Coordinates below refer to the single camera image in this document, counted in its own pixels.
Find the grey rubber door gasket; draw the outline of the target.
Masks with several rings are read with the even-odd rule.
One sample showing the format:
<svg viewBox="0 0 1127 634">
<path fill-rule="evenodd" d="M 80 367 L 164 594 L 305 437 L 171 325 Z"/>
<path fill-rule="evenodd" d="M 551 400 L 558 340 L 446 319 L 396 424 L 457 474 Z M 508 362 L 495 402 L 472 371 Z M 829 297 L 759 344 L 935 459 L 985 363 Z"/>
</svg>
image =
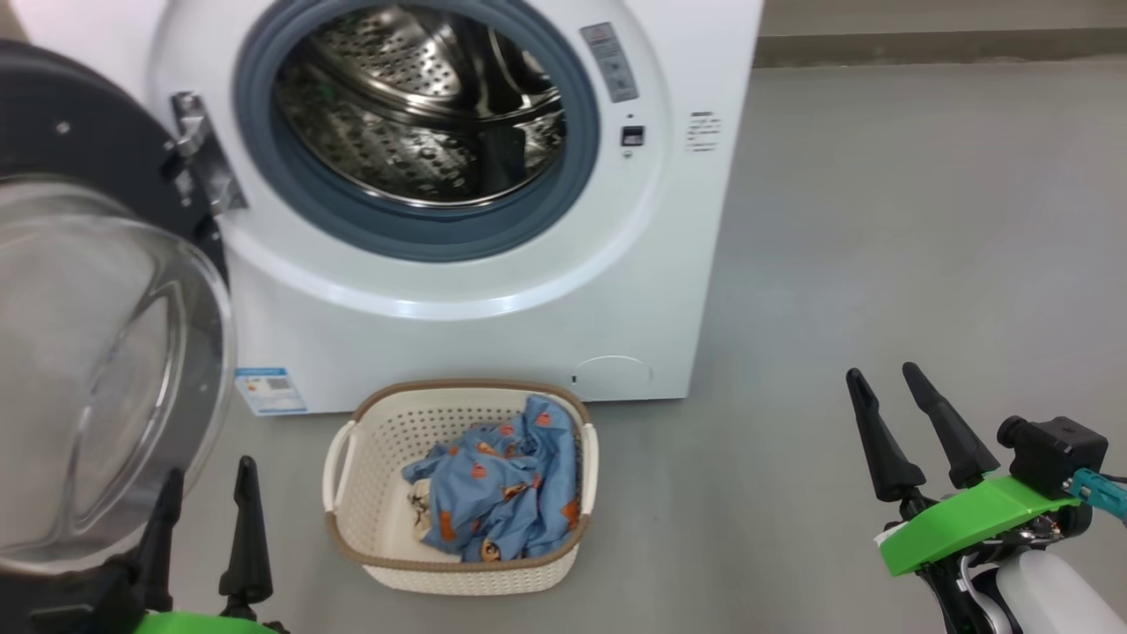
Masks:
<svg viewBox="0 0 1127 634">
<path fill-rule="evenodd" d="M 520 191 L 461 209 L 387 200 L 323 166 L 298 140 L 275 102 L 276 75 L 287 54 L 318 25 L 375 5 L 453 11 L 499 29 L 527 50 L 561 93 L 568 131 L 564 157 Z M 579 53 L 530 0 L 276 0 L 243 41 L 233 107 L 243 144 L 279 200 L 335 240 L 417 264 L 474 261 L 535 240 L 582 197 L 595 172 L 602 133 L 595 84 Z"/>
</svg>

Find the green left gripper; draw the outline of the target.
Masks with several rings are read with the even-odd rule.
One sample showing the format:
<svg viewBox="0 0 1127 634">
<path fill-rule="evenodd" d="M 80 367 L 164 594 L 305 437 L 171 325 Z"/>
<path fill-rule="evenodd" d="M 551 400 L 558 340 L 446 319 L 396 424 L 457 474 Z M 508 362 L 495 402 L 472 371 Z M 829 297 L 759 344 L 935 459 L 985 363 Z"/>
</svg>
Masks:
<svg viewBox="0 0 1127 634">
<path fill-rule="evenodd" d="M 169 577 L 174 527 L 180 523 L 183 498 L 184 470 L 170 468 L 150 514 L 144 536 L 133 550 L 132 559 L 136 566 L 133 589 L 137 601 L 151 613 L 137 623 L 132 634 L 287 634 L 287 629 L 270 629 L 266 623 L 234 618 L 255 617 L 252 606 L 268 601 L 274 593 L 256 461 L 242 456 L 238 464 L 233 491 L 238 508 L 236 530 L 228 570 L 221 575 L 218 589 L 227 598 L 221 616 L 172 611 Z"/>
</svg>

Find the metal door hinge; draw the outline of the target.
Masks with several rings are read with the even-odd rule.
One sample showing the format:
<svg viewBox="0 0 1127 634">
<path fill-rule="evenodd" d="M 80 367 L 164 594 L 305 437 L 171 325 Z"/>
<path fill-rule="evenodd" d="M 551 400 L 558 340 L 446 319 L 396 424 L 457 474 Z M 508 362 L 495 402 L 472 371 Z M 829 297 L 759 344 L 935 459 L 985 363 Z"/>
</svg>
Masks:
<svg viewBox="0 0 1127 634">
<path fill-rule="evenodd" d="M 178 222 L 248 209 L 243 188 L 199 92 L 175 92 L 169 97 L 174 135 L 165 141 L 161 175 L 172 185 Z"/>
</svg>

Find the blue energy label sticker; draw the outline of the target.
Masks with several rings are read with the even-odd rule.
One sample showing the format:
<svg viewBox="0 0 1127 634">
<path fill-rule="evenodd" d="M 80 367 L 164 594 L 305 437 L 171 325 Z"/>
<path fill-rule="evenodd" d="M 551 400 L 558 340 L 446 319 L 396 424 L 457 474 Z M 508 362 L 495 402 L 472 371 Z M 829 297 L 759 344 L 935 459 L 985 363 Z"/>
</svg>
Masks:
<svg viewBox="0 0 1127 634">
<path fill-rule="evenodd" d="M 258 417 L 304 416 L 305 398 L 282 366 L 241 366 L 234 384 L 246 405 Z"/>
</svg>

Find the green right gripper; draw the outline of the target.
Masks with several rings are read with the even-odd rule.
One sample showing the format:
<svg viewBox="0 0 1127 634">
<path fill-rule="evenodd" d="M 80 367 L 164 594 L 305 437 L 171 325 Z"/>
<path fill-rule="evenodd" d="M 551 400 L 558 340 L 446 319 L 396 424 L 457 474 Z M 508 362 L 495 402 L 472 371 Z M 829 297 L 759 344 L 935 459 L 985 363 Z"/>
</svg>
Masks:
<svg viewBox="0 0 1127 634">
<path fill-rule="evenodd" d="M 902 376 L 946 453 L 947 477 L 962 492 L 879 534 L 879 554 L 891 577 L 913 573 L 922 565 L 969 550 L 1038 515 L 1081 504 L 1079 498 L 1071 495 L 1050 500 L 1011 475 L 983 481 L 1001 467 L 999 458 L 917 364 L 902 365 Z M 862 370 L 848 370 L 845 381 L 875 495 L 885 503 L 905 500 L 925 485 L 926 477 L 919 465 L 907 459 L 890 434 L 879 400 Z"/>
</svg>

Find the cream garment with black print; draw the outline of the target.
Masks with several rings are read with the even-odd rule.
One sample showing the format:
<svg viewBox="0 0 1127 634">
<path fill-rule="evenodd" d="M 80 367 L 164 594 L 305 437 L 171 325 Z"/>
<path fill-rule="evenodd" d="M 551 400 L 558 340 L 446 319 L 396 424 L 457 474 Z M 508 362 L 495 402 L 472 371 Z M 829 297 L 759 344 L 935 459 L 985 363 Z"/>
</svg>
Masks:
<svg viewBox="0 0 1127 634">
<path fill-rule="evenodd" d="M 414 514 L 412 534 L 416 539 L 425 541 L 433 527 L 431 514 L 431 477 L 420 477 L 408 490 L 407 501 Z"/>
</svg>

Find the cream laundry basket brown rim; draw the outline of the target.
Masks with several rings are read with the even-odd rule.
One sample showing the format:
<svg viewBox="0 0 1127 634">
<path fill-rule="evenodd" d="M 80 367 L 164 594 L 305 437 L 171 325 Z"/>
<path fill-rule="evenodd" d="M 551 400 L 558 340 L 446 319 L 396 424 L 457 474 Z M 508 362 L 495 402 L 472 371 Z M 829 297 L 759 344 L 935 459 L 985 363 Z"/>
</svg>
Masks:
<svg viewBox="0 0 1127 634">
<path fill-rule="evenodd" d="M 412 534 L 403 466 L 452 443 L 472 425 L 502 423 L 542 394 L 573 417 L 577 443 L 579 523 L 545 557 L 464 563 Z M 343 557 L 379 583 L 406 593 L 539 593 L 571 572 L 597 490 L 598 440 L 586 407 L 566 389 L 527 381 L 434 379 L 372 394 L 335 434 L 323 465 L 328 533 Z"/>
</svg>

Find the round white filter cover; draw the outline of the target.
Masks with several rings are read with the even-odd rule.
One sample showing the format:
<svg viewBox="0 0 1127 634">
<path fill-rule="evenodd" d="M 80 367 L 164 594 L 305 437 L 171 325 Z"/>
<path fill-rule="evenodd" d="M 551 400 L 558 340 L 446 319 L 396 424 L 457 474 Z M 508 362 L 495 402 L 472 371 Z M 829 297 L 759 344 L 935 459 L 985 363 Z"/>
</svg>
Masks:
<svg viewBox="0 0 1127 634">
<path fill-rule="evenodd" d="M 569 385 L 587 402 L 623 402 L 647 398 L 651 382 L 651 367 L 639 358 L 602 356 L 577 365 Z"/>
</svg>

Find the blue patterned garment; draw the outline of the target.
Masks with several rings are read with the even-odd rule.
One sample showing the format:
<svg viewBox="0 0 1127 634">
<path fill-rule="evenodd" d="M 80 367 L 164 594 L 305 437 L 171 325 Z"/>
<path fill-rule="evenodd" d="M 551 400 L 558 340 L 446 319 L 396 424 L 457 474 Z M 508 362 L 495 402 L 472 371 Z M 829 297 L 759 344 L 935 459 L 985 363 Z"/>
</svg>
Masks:
<svg viewBox="0 0 1127 634">
<path fill-rule="evenodd" d="M 423 544 L 464 563 L 545 557 L 579 523 L 573 417 L 542 394 L 502 423 L 472 425 L 401 470 L 431 477 L 433 527 Z"/>
</svg>

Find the black round glass washer door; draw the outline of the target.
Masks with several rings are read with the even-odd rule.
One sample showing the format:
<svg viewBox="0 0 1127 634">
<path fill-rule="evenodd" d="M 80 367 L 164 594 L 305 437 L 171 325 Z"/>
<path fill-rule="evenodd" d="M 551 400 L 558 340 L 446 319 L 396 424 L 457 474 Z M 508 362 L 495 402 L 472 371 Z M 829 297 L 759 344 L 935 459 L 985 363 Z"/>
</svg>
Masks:
<svg viewBox="0 0 1127 634">
<path fill-rule="evenodd" d="M 0 41 L 0 609 L 136 573 L 231 398 L 225 250 L 194 161 L 118 84 Z"/>
</svg>

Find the stainless steel washing machine drum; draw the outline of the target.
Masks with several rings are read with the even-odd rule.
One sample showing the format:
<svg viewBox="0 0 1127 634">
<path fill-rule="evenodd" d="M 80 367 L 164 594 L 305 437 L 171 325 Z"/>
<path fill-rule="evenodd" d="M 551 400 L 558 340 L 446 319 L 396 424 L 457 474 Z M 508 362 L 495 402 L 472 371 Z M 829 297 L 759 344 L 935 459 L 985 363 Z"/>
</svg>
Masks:
<svg viewBox="0 0 1127 634">
<path fill-rule="evenodd" d="M 346 181 L 409 206 L 461 209 L 534 184 L 567 144 L 551 75 L 499 29 L 426 5 L 334 17 L 283 61 L 275 102 Z"/>
</svg>

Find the small black text sticker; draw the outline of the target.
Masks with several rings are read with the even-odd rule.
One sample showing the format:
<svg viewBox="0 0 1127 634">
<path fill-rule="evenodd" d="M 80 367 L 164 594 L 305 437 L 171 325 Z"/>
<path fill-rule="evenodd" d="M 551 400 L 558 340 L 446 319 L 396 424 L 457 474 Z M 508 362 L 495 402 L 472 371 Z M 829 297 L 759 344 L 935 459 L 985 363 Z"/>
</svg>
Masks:
<svg viewBox="0 0 1127 634">
<path fill-rule="evenodd" d="M 722 117 L 715 111 L 693 111 L 689 114 L 685 128 L 684 148 L 687 152 L 715 152 L 720 148 L 724 137 Z"/>
</svg>

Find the grey warning sticker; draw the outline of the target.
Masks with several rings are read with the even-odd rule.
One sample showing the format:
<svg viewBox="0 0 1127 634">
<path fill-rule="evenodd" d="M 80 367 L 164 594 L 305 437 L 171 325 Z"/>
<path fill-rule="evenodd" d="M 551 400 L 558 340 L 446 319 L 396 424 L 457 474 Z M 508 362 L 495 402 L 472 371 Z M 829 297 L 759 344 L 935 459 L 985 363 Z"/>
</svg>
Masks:
<svg viewBox="0 0 1127 634">
<path fill-rule="evenodd" d="M 625 56 L 625 51 L 616 37 L 611 23 L 598 23 L 580 28 L 580 35 L 594 56 L 600 74 L 607 86 L 607 96 L 612 102 L 636 100 L 639 97 L 632 68 Z"/>
</svg>

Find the white front-load washing machine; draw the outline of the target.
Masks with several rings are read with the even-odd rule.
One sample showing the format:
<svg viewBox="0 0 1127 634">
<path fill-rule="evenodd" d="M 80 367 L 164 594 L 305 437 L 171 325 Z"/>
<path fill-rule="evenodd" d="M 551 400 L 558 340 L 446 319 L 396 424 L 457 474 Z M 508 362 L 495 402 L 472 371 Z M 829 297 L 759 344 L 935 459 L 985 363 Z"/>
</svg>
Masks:
<svg viewBox="0 0 1127 634">
<path fill-rule="evenodd" d="M 602 133 L 594 176 L 535 240 L 480 260 L 371 255 L 313 227 L 266 184 L 233 107 L 243 41 L 276 0 L 0 0 L 0 41 L 94 69 L 174 134 L 169 97 L 199 92 L 248 209 L 218 218 L 238 368 L 282 366 L 309 413 L 418 379 L 571 390 L 588 358 L 653 369 L 645 400 L 687 396 L 765 0 L 530 0 L 579 53 Z M 612 102 L 580 28 L 611 23 L 639 97 Z M 715 111 L 715 152 L 684 148 Z M 644 125 L 644 148 L 621 148 Z"/>
</svg>

